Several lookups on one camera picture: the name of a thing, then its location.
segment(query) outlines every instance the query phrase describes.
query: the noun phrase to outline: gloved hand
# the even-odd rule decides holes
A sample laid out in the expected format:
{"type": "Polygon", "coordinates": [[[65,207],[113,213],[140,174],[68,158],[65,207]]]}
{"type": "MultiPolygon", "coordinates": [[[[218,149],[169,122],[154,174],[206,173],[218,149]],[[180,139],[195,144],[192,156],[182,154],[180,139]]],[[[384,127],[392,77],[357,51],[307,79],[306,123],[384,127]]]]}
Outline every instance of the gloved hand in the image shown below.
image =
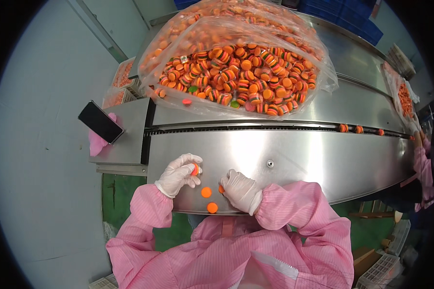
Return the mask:
{"type": "Polygon", "coordinates": [[[173,199],[179,193],[184,184],[194,188],[201,184],[197,176],[191,176],[194,170],[193,163],[199,164],[203,159],[197,155],[186,153],[172,161],[155,182],[156,187],[168,198],[173,199]]]}
{"type": "Polygon", "coordinates": [[[408,128],[410,130],[410,134],[414,135],[415,132],[419,133],[419,129],[416,123],[414,123],[413,121],[410,121],[410,123],[408,124],[408,128]]]}
{"type": "Polygon", "coordinates": [[[251,216],[259,208],[262,190],[253,179],[231,169],[220,179],[220,184],[224,187],[224,196],[230,200],[233,207],[251,216]]]}

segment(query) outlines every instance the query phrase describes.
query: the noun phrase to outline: green floor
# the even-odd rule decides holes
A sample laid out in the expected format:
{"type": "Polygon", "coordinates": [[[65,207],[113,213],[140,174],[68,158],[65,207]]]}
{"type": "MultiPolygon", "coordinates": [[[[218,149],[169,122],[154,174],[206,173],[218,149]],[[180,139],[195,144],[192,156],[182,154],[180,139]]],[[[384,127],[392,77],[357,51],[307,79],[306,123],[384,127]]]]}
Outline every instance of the green floor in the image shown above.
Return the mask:
{"type": "MultiPolygon", "coordinates": [[[[135,189],[146,183],[145,177],[103,174],[102,202],[103,221],[119,229],[130,215],[129,203],[135,189]]],[[[332,208],[339,216],[348,217],[349,212],[358,212],[359,202],[350,201],[332,208]]],[[[348,217],[351,220],[352,250],[361,246],[381,249],[381,241],[392,232],[394,223],[392,218],[361,219],[348,217]]],[[[190,241],[192,229],[188,224],[186,214],[173,213],[170,228],[155,228],[156,250],[166,251],[169,248],[190,241]]]]}

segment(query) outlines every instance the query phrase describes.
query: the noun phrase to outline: stool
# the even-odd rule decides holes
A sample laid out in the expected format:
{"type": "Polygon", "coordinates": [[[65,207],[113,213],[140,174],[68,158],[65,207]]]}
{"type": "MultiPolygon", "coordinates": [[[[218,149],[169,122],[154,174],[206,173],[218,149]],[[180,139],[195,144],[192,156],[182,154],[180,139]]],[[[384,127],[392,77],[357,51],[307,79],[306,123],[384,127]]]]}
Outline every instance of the stool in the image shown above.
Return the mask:
{"type": "Polygon", "coordinates": [[[393,210],[392,208],[388,207],[387,205],[384,208],[384,211],[381,212],[381,205],[383,204],[380,200],[374,200],[371,205],[371,211],[370,212],[364,212],[363,207],[365,205],[365,202],[360,203],[360,210],[358,213],[349,213],[349,216],[351,217],[361,217],[365,219],[375,219],[375,218],[394,218],[394,222],[398,223],[400,219],[402,218],[402,215],[404,213],[401,213],[399,211],[393,210]]]}

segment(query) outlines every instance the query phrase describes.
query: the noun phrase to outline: smartphone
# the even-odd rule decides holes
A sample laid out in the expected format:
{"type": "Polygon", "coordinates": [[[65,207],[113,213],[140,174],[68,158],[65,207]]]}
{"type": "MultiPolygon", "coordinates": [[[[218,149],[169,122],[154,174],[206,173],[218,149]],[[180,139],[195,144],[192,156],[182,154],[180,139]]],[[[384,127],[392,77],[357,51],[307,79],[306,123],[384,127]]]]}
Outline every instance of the smartphone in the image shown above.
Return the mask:
{"type": "Polygon", "coordinates": [[[112,144],[124,133],[124,129],[118,126],[118,124],[92,100],[88,102],[77,118],[109,144],[112,144]]]}

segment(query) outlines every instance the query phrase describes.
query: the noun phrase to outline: pink cloth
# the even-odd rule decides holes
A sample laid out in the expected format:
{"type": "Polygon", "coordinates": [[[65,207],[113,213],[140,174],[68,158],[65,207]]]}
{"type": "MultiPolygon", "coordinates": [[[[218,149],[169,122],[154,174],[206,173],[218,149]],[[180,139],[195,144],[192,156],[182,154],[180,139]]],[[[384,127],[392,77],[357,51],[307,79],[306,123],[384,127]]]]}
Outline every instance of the pink cloth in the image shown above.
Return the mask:
{"type": "MultiPolygon", "coordinates": [[[[108,116],[116,121],[117,117],[113,112],[110,112],[108,116]]],[[[90,156],[94,157],[98,155],[103,147],[108,145],[108,142],[105,141],[101,136],[97,135],[93,130],[88,130],[88,141],[90,142],[90,156]]]]}
{"type": "Polygon", "coordinates": [[[413,169],[417,172],[417,178],[422,186],[422,202],[415,204],[415,212],[422,208],[427,209],[434,203],[434,187],[432,180],[431,160],[426,157],[426,154],[431,150],[431,143],[427,138],[424,138],[422,147],[415,148],[415,161],[413,169]]]}
{"type": "Polygon", "coordinates": [[[229,288],[242,279],[251,254],[260,253],[298,269],[293,278],[259,263],[273,288],[352,286],[350,221],[333,211],[318,183],[271,184],[255,217],[235,217],[233,236],[221,236],[227,216],[209,216],[191,242],[154,251],[152,230],[171,226],[172,206],[153,184],[136,189],[132,214],[106,244],[120,289],[229,288]],[[307,237],[304,244],[301,236],[307,237]]]}

